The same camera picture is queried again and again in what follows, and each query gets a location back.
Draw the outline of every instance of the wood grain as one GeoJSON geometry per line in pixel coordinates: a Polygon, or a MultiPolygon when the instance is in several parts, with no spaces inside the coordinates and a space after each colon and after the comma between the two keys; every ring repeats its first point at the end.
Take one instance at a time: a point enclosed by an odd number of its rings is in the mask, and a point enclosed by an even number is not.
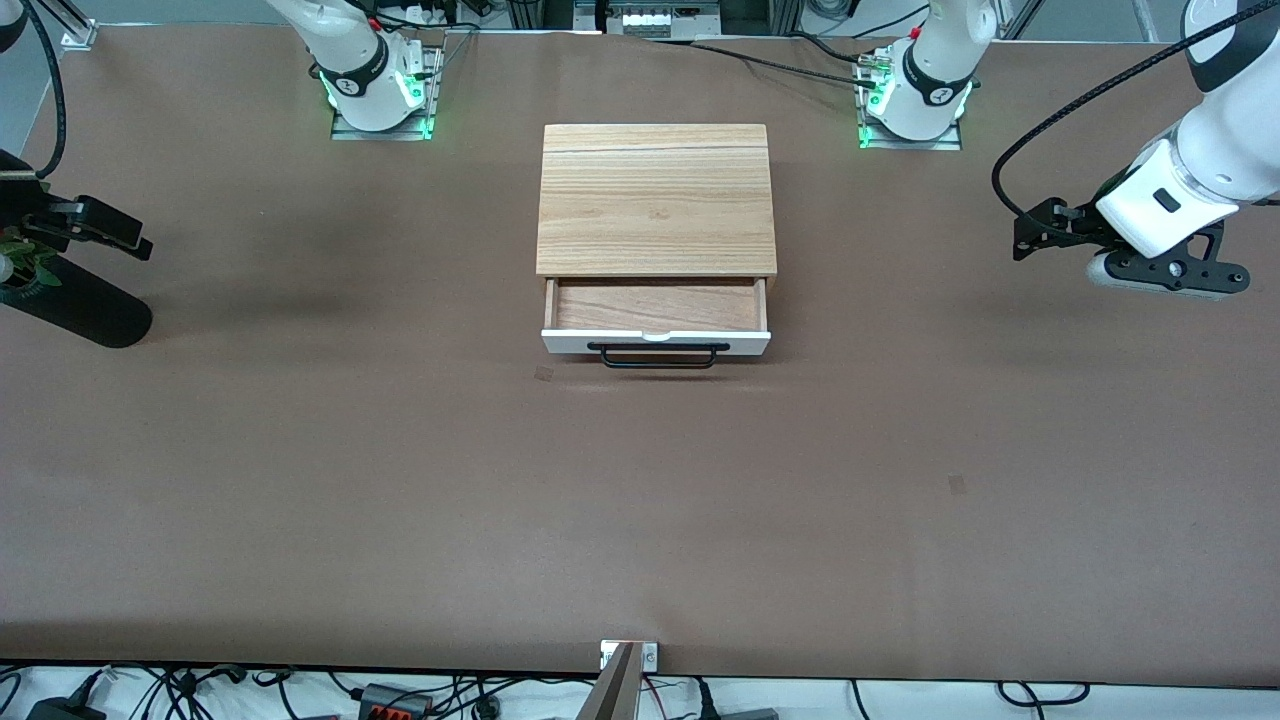
{"type": "Polygon", "coordinates": [[[759,331],[755,281],[548,281],[556,327],[563,329],[759,331]]]}
{"type": "Polygon", "coordinates": [[[772,278],[764,126],[547,126],[538,274],[772,278]]]}

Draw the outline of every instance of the brown table surface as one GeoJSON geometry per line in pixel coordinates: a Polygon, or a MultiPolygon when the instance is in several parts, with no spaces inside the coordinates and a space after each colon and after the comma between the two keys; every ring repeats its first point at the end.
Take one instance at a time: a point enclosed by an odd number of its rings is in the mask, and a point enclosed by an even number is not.
{"type": "MultiPolygon", "coordinates": [[[[800,42],[736,42],[838,72],[800,42]]],[[[859,151],[846,90],[621,37],[485,36],[436,138],[330,142],[288,28],[106,28],[54,177],[147,223],[82,264],[108,351],[0,319],[0,656],[1188,684],[1280,680],[1280,245],[1212,304],[1010,259],[987,183],[1148,50],[998,45],[963,152],[859,151]],[[764,123],[774,340],[548,356],[543,126],[764,123]]],[[[1197,100],[1166,63],[1009,173],[1083,201],[1197,100]]],[[[28,156],[49,147],[49,108],[28,156]]]]}

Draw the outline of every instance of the black cable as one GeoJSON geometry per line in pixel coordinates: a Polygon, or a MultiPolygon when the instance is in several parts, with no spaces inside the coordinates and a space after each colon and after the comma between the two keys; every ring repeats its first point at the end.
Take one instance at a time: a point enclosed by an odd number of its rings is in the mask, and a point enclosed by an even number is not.
{"type": "Polygon", "coordinates": [[[177,715],[178,720],[189,720],[187,714],[182,711],[182,693],[177,687],[174,687],[175,684],[177,675],[170,683],[165,684],[165,692],[169,694],[169,711],[164,714],[164,717],[165,720],[169,720],[177,715]]]}
{"type": "Polygon", "coordinates": [[[389,29],[399,29],[402,27],[411,27],[413,29],[449,29],[449,28],[453,28],[453,27],[468,27],[468,28],[471,28],[475,32],[479,32],[479,31],[484,29],[480,26],[477,26],[476,23],[415,23],[413,20],[396,18],[396,17],[388,15],[385,13],[378,13],[378,12],[375,12],[370,17],[371,18],[378,18],[379,23],[381,23],[383,20],[385,20],[385,22],[396,23],[397,26],[399,26],[399,27],[389,28],[389,29]]]}
{"type": "Polygon", "coordinates": [[[157,692],[160,692],[160,680],[154,680],[151,685],[142,693],[142,697],[138,698],[138,703],[133,706],[133,712],[129,712],[128,720],[133,720],[138,715],[138,712],[142,711],[142,703],[146,702],[147,696],[155,698],[155,693],[157,692]]]}
{"type": "Polygon", "coordinates": [[[915,17],[915,15],[918,15],[918,14],[923,13],[924,10],[928,10],[928,9],[929,9],[929,6],[928,6],[928,5],[920,5],[919,8],[916,8],[916,9],[911,10],[910,13],[908,13],[908,14],[902,15],[901,18],[899,18],[899,19],[896,19],[896,20],[890,20],[890,22],[887,22],[887,23],[884,23],[884,24],[879,24],[879,26],[876,26],[876,27],[873,27],[873,28],[869,28],[869,29],[864,29],[863,32],[859,32],[858,35],[850,35],[850,36],[849,36],[849,40],[858,40],[859,37],[867,37],[868,35],[870,35],[870,33],[873,33],[873,32],[878,32],[878,31],[882,31],[882,29],[884,29],[884,28],[887,28],[887,27],[893,27],[893,26],[896,26],[897,23],[901,23],[901,22],[905,22],[905,20],[909,20],[909,19],[911,19],[913,17],[915,17]]]}
{"type": "Polygon", "coordinates": [[[863,691],[858,689],[858,678],[849,680],[850,685],[854,685],[854,702],[858,703],[858,712],[861,714],[863,720],[872,720],[872,716],[867,714],[867,706],[863,705],[863,691]]]}
{"type": "Polygon", "coordinates": [[[1012,705],[1014,707],[1036,710],[1036,717],[1038,720],[1044,720],[1046,707],[1066,707],[1068,705],[1076,705],[1084,702],[1084,698],[1089,697],[1089,692],[1093,689],[1093,685],[1091,685],[1089,683],[1080,683],[1080,692],[1078,694],[1074,694],[1071,697],[1065,697],[1062,700],[1041,700],[1030,685],[1028,685],[1021,680],[1012,680],[1012,684],[1021,688],[1023,692],[1027,693],[1028,698],[1028,700],[1014,700],[1012,697],[1009,696],[1007,692],[1005,692],[1005,685],[1007,684],[1010,684],[1010,680],[1001,680],[996,683],[996,692],[1000,693],[1000,698],[1007,702],[1009,705],[1012,705]]]}
{"type": "Polygon", "coordinates": [[[701,696],[703,701],[703,712],[698,716],[698,720],[719,720],[719,711],[716,710],[716,698],[712,697],[712,688],[701,678],[694,678],[694,682],[698,683],[698,694],[701,696]]]}
{"type": "Polygon", "coordinates": [[[996,164],[991,168],[991,187],[996,191],[996,197],[1000,199],[1000,201],[1005,205],[1005,208],[1009,208],[1015,215],[1018,215],[1018,218],[1020,220],[1030,222],[1034,227],[1039,228],[1041,232],[1046,232],[1046,233],[1050,233],[1050,234],[1052,234],[1055,237],[1061,237],[1061,238],[1065,238],[1065,240],[1074,240],[1076,242],[1089,242],[1091,241],[1089,237],[1079,236],[1079,234],[1074,234],[1074,233],[1069,233],[1069,232],[1065,232],[1065,231],[1060,231],[1060,229],[1057,229],[1055,227],[1047,225],[1047,224],[1037,220],[1036,218],[1032,218],[1030,215],[1027,214],[1025,210],[1023,210],[1021,208],[1019,208],[1018,204],[1014,202],[1011,197],[1009,197],[1009,193],[1005,192],[1005,186],[1004,186],[1004,182],[1001,181],[1001,174],[1005,170],[1005,165],[1009,164],[1009,161],[1014,158],[1014,155],[1016,155],[1030,141],[1036,140],[1039,135],[1042,135],[1048,128],[1056,126],[1059,122],[1061,122],[1064,118],[1066,118],[1071,113],[1074,113],[1074,111],[1079,110],[1080,108],[1088,105],[1093,100],[1097,100],[1103,94],[1106,94],[1106,92],[1114,90],[1115,87],[1117,87],[1119,85],[1121,85],[1124,82],[1128,82],[1129,79],[1133,79],[1134,77],[1137,77],[1137,76],[1139,76],[1139,74],[1149,70],[1151,68],[1158,65],[1160,63],[1164,63],[1165,60],[1172,58],[1174,55],[1178,55],[1178,54],[1183,53],[1184,50],[1187,50],[1192,45],[1196,45],[1196,44],[1203,41],[1206,38],[1210,38],[1210,37],[1212,37],[1212,36],[1222,32],[1224,29],[1226,29],[1229,27],[1234,27],[1234,26],[1236,26],[1236,24],[1239,24],[1239,23],[1242,23],[1242,22],[1252,18],[1253,15],[1257,15],[1258,13],[1270,10],[1271,8],[1275,8],[1276,5],[1280,5],[1280,0],[1262,0],[1261,3],[1258,3],[1257,5],[1253,5],[1252,8],[1249,8],[1247,10],[1240,10],[1239,13],[1231,15],[1230,18],[1226,18],[1225,20],[1213,23],[1212,26],[1202,29],[1201,32],[1197,32],[1196,35],[1193,35],[1193,36],[1190,36],[1190,37],[1188,37],[1185,40],[1181,40],[1179,42],[1175,42],[1175,44],[1170,45],[1169,47],[1165,47],[1164,50],[1156,53],[1155,55],[1147,58],[1146,60],[1138,63],[1137,65],[1129,68],[1128,70],[1124,70],[1123,73],[1119,73],[1119,74],[1111,77],[1106,82],[1098,85],[1093,90],[1085,92],[1084,95],[1082,95],[1082,96],[1076,97],[1075,100],[1073,100],[1071,102],[1066,104],[1061,110],[1059,110],[1057,113],[1053,113],[1052,115],[1050,115],[1048,118],[1046,118],[1044,122],[1042,122],[1041,124],[1036,126],[1034,128],[1032,128],[1030,131],[1028,131],[1027,135],[1024,135],[1020,138],[1018,138],[1018,141],[1014,142],[1012,145],[1010,145],[1009,150],[1005,150],[1005,152],[996,160],[996,164]]]}
{"type": "MultiPolygon", "coordinates": [[[[480,692],[481,696],[484,696],[484,679],[480,678],[479,675],[476,675],[476,689],[480,692]]],[[[479,707],[480,707],[479,701],[471,706],[471,720],[480,720],[480,715],[476,714],[476,710],[479,707]]]]}
{"type": "Polygon", "coordinates": [[[67,96],[63,92],[63,72],[58,68],[58,53],[54,50],[54,42],[49,40],[49,31],[45,29],[45,22],[40,19],[40,13],[36,12],[31,0],[19,0],[19,3],[27,9],[27,14],[31,15],[31,24],[35,26],[36,35],[40,37],[40,46],[45,50],[49,79],[54,86],[54,108],[58,111],[58,136],[54,140],[54,152],[50,155],[49,161],[45,163],[45,167],[36,170],[36,177],[44,179],[58,169],[58,165],[63,161],[63,152],[67,151],[67,96]]]}
{"type": "Polygon", "coordinates": [[[76,692],[73,692],[70,697],[67,698],[67,706],[77,710],[83,710],[88,705],[88,696],[92,694],[93,685],[97,683],[97,679],[101,675],[102,675],[101,670],[95,670],[93,673],[90,674],[88,678],[84,678],[84,682],[82,682],[79,687],[76,688],[76,692]]]}
{"type": "Polygon", "coordinates": [[[289,696],[284,692],[284,680],[280,680],[276,685],[280,689],[280,703],[284,705],[284,712],[289,715],[289,720],[302,720],[298,714],[293,711],[293,706],[289,705],[289,696]]]}
{"type": "Polygon", "coordinates": [[[151,707],[155,705],[156,698],[160,697],[160,688],[163,688],[163,687],[164,687],[164,683],[161,683],[161,682],[157,680],[156,682],[156,689],[151,692],[151,700],[147,701],[147,706],[142,711],[141,720],[147,720],[151,716],[151,707]]]}
{"type": "Polygon", "coordinates": [[[462,684],[462,678],[454,675],[449,685],[452,688],[449,697],[444,698],[444,702],[436,703],[435,707],[428,711],[428,715],[434,717],[442,717],[444,715],[449,715],[451,712],[453,712],[453,710],[451,710],[449,706],[462,700],[462,696],[471,692],[477,685],[481,685],[479,678],[471,680],[468,684],[462,684]]]}
{"type": "Polygon", "coordinates": [[[339,688],[342,688],[342,692],[344,692],[347,694],[351,694],[351,691],[355,689],[355,688],[348,688],[347,685],[342,684],[342,680],[338,679],[338,675],[333,674],[333,670],[326,671],[326,674],[329,675],[329,679],[333,680],[333,684],[335,684],[339,688]]]}
{"type": "Polygon", "coordinates": [[[456,708],[445,712],[440,717],[448,717],[449,715],[461,714],[463,710],[474,706],[475,703],[480,702],[481,700],[490,698],[490,697],[498,694],[499,692],[502,692],[502,691],[504,691],[504,689],[507,689],[507,688],[509,688],[512,685],[518,685],[520,683],[524,683],[524,682],[525,682],[525,678],[517,678],[515,680],[507,680],[504,683],[500,683],[499,685],[497,685],[492,691],[486,691],[486,692],[476,696],[475,698],[463,702],[462,705],[460,705],[458,707],[456,707],[456,708]]]}
{"type": "Polygon", "coordinates": [[[764,67],[768,67],[768,68],[774,68],[774,69],[788,72],[788,73],[795,73],[797,76],[808,76],[808,77],[817,78],[817,79],[826,79],[826,81],[838,82],[838,83],[844,83],[844,85],[852,85],[852,86],[858,86],[858,87],[865,87],[868,90],[872,90],[872,88],[876,87],[876,83],[873,83],[870,81],[854,79],[851,77],[833,76],[833,74],[828,74],[828,73],[819,73],[818,70],[810,70],[810,69],[805,69],[805,68],[797,68],[795,65],[783,65],[782,63],[774,63],[773,60],[764,60],[762,58],[753,58],[750,55],[742,55],[741,53],[735,53],[732,50],[724,50],[723,47],[712,47],[710,45],[698,45],[698,44],[690,44],[689,46],[690,47],[696,47],[699,50],[707,50],[709,53],[719,53],[721,55],[728,55],[730,58],[737,58],[739,60],[744,60],[744,61],[748,61],[748,63],[756,63],[759,65],[764,65],[764,67]]]}
{"type": "Polygon", "coordinates": [[[818,50],[822,50],[823,53],[826,53],[827,55],[831,55],[832,58],[835,58],[837,60],[844,60],[846,63],[856,63],[858,61],[858,55],[845,55],[844,53],[840,53],[838,50],[836,50],[831,45],[827,45],[826,42],[823,42],[822,38],[819,38],[817,35],[813,35],[812,32],[805,32],[803,29],[796,29],[796,31],[788,32],[786,35],[786,37],[800,37],[800,38],[808,40],[809,42],[814,44],[814,46],[817,46],[818,50]]]}
{"type": "Polygon", "coordinates": [[[0,715],[4,715],[4,711],[9,708],[9,703],[13,702],[13,698],[18,697],[18,688],[22,687],[22,674],[18,670],[9,670],[4,675],[0,675],[0,683],[10,679],[13,680],[13,687],[9,688],[9,694],[4,698],[4,702],[0,702],[0,715]]]}
{"type": "MultiPolygon", "coordinates": [[[[594,680],[586,680],[584,678],[562,678],[562,679],[548,679],[548,678],[532,678],[535,683],[541,683],[544,685],[563,685],[566,683],[582,683],[584,685],[595,685],[594,680]]],[[[658,683],[654,685],[658,689],[662,688],[675,688],[677,683],[658,683]]]]}

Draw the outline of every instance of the black cylindrical object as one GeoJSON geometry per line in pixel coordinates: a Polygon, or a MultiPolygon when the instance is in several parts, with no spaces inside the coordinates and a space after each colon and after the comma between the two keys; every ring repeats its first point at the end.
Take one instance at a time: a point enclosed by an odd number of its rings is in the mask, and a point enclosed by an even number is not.
{"type": "Polygon", "coordinates": [[[106,347],[128,347],[151,329],[151,309],[76,263],[56,255],[45,260],[63,284],[32,281],[26,287],[0,283],[8,305],[106,347]]]}

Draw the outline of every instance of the open drawer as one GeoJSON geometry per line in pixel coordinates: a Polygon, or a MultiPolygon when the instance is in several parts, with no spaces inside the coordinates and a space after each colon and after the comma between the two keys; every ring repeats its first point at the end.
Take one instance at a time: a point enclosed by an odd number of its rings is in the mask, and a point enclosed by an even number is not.
{"type": "Polygon", "coordinates": [[[718,355],[764,352],[764,278],[548,278],[543,342],[611,366],[708,366],[718,355]]]}

